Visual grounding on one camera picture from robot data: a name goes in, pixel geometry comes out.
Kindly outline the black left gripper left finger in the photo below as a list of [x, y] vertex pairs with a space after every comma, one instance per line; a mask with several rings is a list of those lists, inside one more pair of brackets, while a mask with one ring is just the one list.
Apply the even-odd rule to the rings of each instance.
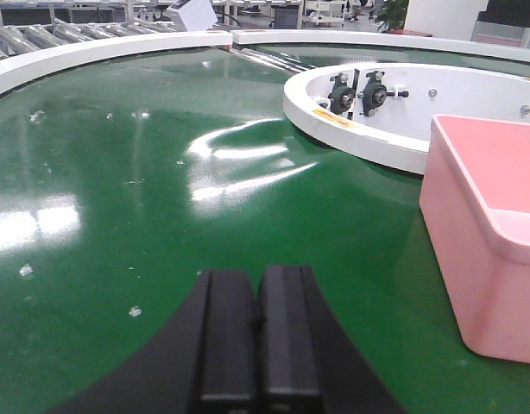
[[52, 413], [255, 413], [255, 304], [240, 269], [203, 271], [177, 311], [113, 372]]

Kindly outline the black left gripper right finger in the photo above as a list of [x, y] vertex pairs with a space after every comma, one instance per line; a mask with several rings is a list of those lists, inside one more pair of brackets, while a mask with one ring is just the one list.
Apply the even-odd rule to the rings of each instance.
[[266, 413], [403, 413], [331, 311], [309, 266], [271, 266], [258, 290]]

